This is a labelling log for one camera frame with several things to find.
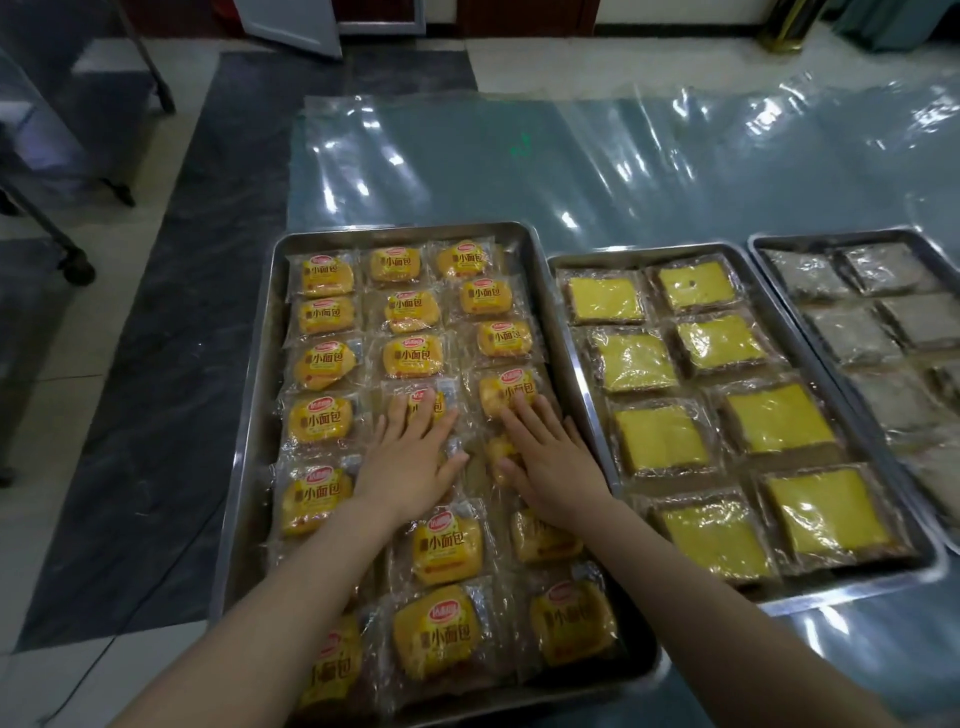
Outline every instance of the hand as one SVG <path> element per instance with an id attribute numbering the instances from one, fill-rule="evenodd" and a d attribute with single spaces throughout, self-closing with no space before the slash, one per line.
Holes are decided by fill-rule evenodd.
<path id="1" fill-rule="evenodd" d="M 406 424 L 407 396 L 396 395 L 380 415 L 373 442 L 357 475 L 356 495 L 386 509 L 394 528 L 422 516 L 444 495 L 469 460 L 458 452 L 438 468 L 440 448 L 457 421 L 451 409 L 432 427 L 436 392 L 428 390 Z"/>
<path id="2" fill-rule="evenodd" d="M 518 392 L 514 407 L 516 414 L 504 407 L 500 417 L 525 469 L 507 458 L 500 469 L 541 519 L 582 535 L 589 520 L 613 502 L 607 480 L 577 425 L 569 417 L 561 425 L 546 397 L 538 395 L 531 407 Z"/>

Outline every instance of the transparent plastic packaging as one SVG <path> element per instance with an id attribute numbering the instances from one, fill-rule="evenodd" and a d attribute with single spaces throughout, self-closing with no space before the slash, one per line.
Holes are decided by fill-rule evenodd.
<path id="1" fill-rule="evenodd" d="M 798 301 L 836 301 L 856 296 L 840 278 L 827 255 L 764 251 L 774 264 L 791 298 Z"/>
<path id="2" fill-rule="evenodd" d="M 557 284 L 575 325 L 642 324 L 650 317 L 652 308 L 637 271 L 564 268 L 557 272 Z"/>
<path id="3" fill-rule="evenodd" d="M 921 350 L 960 346 L 960 303 L 950 293 L 884 299 L 880 309 L 904 346 Z"/>
<path id="4" fill-rule="evenodd" d="M 373 288 L 423 285 L 433 279 L 426 245 L 376 248 L 363 256 L 364 273 Z"/>
<path id="5" fill-rule="evenodd" d="M 767 473 L 760 494 L 800 571 L 913 553 L 900 512 L 864 465 Z"/>
<path id="6" fill-rule="evenodd" d="M 743 284 L 722 255 L 674 260 L 649 268 L 647 275 L 674 313 L 697 313 L 743 298 Z"/>
<path id="7" fill-rule="evenodd" d="M 378 684 L 387 713 L 439 695 L 490 688 L 513 671 L 508 606 L 489 576 L 395 595 Z"/>
<path id="8" fill-rule="evenodd" d="M 841 364 L 882 364 L 902 357 L 869 304 L 808 310 L 804 315 Z"/>
<path id="9" fill-rule="evenodd" d="M 693 398 L 607 401 L 613 458 L 626 477 L 716 469 L 716 430 Z"/>
<path id="10" fill-rule="evenodd" d="M 472 279 L 500 272 L 499 251 L 492 237 L 435 242 L 430 246 L 430 259 L 439 280 Z"/>
<path id="11" fill-rule="evenodd" d="M 377 336 L 372 340 L 371 357 L 370 371 L 380 378 L 417 379 L 457 375 L 457 362 L 450 337 L 441 332 Z"/>
<path id="12" fill-rule="evenodd" d="M 709 395 L 741 453 L 842 447 L 824 404 L 797 376 L 747 379 L 714 387 Z"/>
<path id="13" fill-rule="evenodd" d="M 849 377 L 892 443 L 953 419 L 911 369 L 859 372 Z"/>
<path id="14" fill-rule="evenodd" d="M 444 290 L 439 285 L 378 291 L 369 296 L 371 328 L 399 335 L 437 329 L 444 321 Z"/>
<path id="15" fill-rule="evenodd" d="M 356 296 L 295 299 L 290 304 L 290 327 L 284 346 L 313 336 L 363 330 L 363 308 Z"/>
<path id="16" fill-rule="evenodd" d="M 454 500 L 396 534 L 387 552 L 387 580 L 395 594 L 416 592 L 493 573 L 497 558 L 484 501 Z"/>
<path id="17" fill-rule="evenodd" d="M 520 682 L 584 660 L 621 657 L 625 649 L 603 573 L 590 561 L 521 574 L 517 604 Z"/>
<path id="18" fill-rule="evenodd" d="M 935 291 L 940 283 L 904 243 L 875 243 L 840 252 L 867 296 Z"/>
<path id="19" fill-rule="evenodd" d="M 648 392 L 680 385 L 659 330 L 645 327 L 583 329 L 593 376 L 605 392 Z"/>
<path id="20" fill-rule="evenodd" d="M 287 352 L 283 392 L 354 389 L 366 380 L 366 343 L 361 334 L 318 336 Z"/>
<path id="21" fill-rule="evenodd" d="M 358 452 L 281 458 L 274 464 L 275 539 L 307 536 L 353 497 L 363 456 Z"/>
<path id="22" fill-rule="evenodd" d="M 360 287 L 355 251 L 287 255 L 290 278 L 287 300 L 295 296 L 321 299 L 345 296 Z"/>
<path id="23" fill-rule="evenodd" d="M 659 498 L 651 515 L 681 553 L 733 586 L 779 576 L 761 520 L 739 488 Z"/>
<path id="24" fill-rule="evenodd" d="M 466 369 L 542 364 L 546 359 L 540 327 L 532 317 L 464 322 L 457 327 L 457 338 Z"/>
<path id="25" fill-rule="evenodd" d="M 370 439 L 372 413 L 363 391 L 286 395 L 280 399 L 280 406 L 283 452 L 356 449 Z"/>
<path id="26" fill-rule="evenodd" d="M 684 317 L 676 326 L 686 367 L 694 376 L 786 362 L 745 308 Z"/>

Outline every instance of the cart wheel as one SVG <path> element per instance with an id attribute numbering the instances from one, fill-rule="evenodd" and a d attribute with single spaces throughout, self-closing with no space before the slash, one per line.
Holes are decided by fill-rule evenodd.
<path id="1" fill-rule="evenodd" d="M 86 253 L 77 249 L 66 254 L 60 262 L 63 277 L 71 285 L 89 285 L 97 278 L 97 269 L 90 265 Z"/>

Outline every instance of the metal tray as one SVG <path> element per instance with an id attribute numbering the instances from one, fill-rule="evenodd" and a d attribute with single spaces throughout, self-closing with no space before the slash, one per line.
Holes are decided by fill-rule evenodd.
<path id="1" fill-rule="evenodd" d="M 750 252 L 763 275 L 767 278 L 771 287 L 777 292 L 783 307 L 790 313 L 794 319 L 797 328 L 806 338 L 810 347 L 813 348 L 824 367 L 829 371 L 830 376 L 837 383 L 837 386 L 843 392 L 847 401 L 857 410 L 867 421 L 874 431 L 873 435 L 877 437 L 880 446 L 886 448 L 885 438 L 880 426 L 874 420 L 870 409 L 863 399 L 860 398 L 856 388 L 852 386 L 847 377 L 843 374 L 840 367 L 835 363 L 833 357 L 827 351 L 820 337 L 810 327 L 805 316 L 791 299 L 790 294 L 783 286 L 780 276 L 773 264 L 763 254 L 764 250 L 782 250 L 794 253 L 813 252 L 822 253 L 824 251 L 836 251 L 840 248 L 853 248 L 868 243 L 905 243 L 913 251 L 914 255 L 937 277 L 944 287 L 956 296 L 960 296 L 960 271 L 957 270 L 953 262 L 947 257 L 944 251 L 933 241 L 921 235 L 913 228 L 888 228 L 879 231 L 847 232 L 837 235 L 793 235 L 788 237 L 772 235 L 753 235 L 747 245 Z M 960 554 L 960 533 L 956 529 L 950 528 L 938 515 L 936 506 L 934 506 L 923 495 L 923 491 L 917 489 L 918 498 L 924 503 L 924 509 L 927 512 L 931 527 L 951 551 Z"/>
<path id="2" fill-rule="evenodd" d="M 794 319 L 784 309 L 769 282 L 759 272 L 747 253 L 727 242 L 681 245 L 670 248 L 624 249 L 623 247 L 601 249 L 576 255 L 544 257 L 543 267 L 548 271 L 553 288 L 553 327 L 564 335 L 565 345 L 571 357 L 577 353 L 573 345 L 571 327 L 566 321 L 566 307 L 558 286 L 554 283 L 557 270 L 562 268 L 638 268 L 696 255 L 722 254 L 750 291 L 751 309 L 774 338 L 780 349 L 793 365 L 811 382 L 827 402 L 837 423 L 849 443 L 849 449 L 864 462 L 870 462 L 904 515 L 907 530 L 919 554 L 909 560 L 877 562 L 859 567 L 846 567 L 831 572 L 833 580 L 825 580 L 824 572 L 810 574 L 784 583 L 786 592 L 773 598 L 756 601 L 767 614 L 786 615 L 806 609 L 839 604 L 866 596 L 896 592 L 901 589 L 927 584 L 943 578 L 948 570 L 947 554 L 938 539 L 930 531 L 927 512 L 917 489 L 903 469 L 896 466 L 893 453 L 881 447 L 876 438 L 864 435 L 862 417 L 848 404 L 834 379 L 830 376 L 817 354 L 806 344 Z M 585 407 L 595 418 L 590 423 L 590 436 L 607 449 L 603 428 L 596 419 L 596 407 L 587 386 L 581 393 L 588 400 Z M 611 481 L 619 487 L 617 476 Z"/>
<path id="3" fill-rule="evenodd" d="M 270 528 L 268 483 L 264 474 L 276 460 L 280 427 L 274 403 L 282 377 L 281 344 L 286 333 L 285 294 L 290 254 L 335 249 L 369 249 L 406 245 L 426 240 L 494 235 L 497 242 L 516 251 L 511 260 L 526 275 L 534 313 L 540 315 L 547 346 L 556 365 L 551 375 L 561 404 L 580 425 L 589 411 L 580 391 L 586 386 L 579 365 L 564 356 L 563 335 L 556 323 L 543 316 L 552 297 L 549 277 L 540 268 L 536 234 L 519 223 L 460 225 L 436 228 L 367 228 L 348 231 L 308 232 L 280 238 L 265 262 L 260 284 L 257 316 L 247 381 L 240 413 L 230 477 L 226 514 L 217 556 L 209 621 L 223 614 L 264 576 L 262 544 Z M 652 690 L 669 670 L 669 659 L 646 620 L 616 588 L 612 603 L 618 614 L 629 657 L 608 666 L 590 664 L 589 669 L 567 668 L 544 673 L 524 686 L 473 692 L 456 699 L 438 699 L 412 706 L 395 716 L 391 725 L 427 726 L 508 709 L 536 706 L 582 696 Z"/>

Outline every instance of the door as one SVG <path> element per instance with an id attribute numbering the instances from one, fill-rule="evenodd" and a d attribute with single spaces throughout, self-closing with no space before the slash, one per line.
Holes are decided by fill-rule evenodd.
<path id="1" fill-rule="evenodd" d="M 343 57 L 330 0 L 234 0 L 244 31 L 304 51 Z"/>

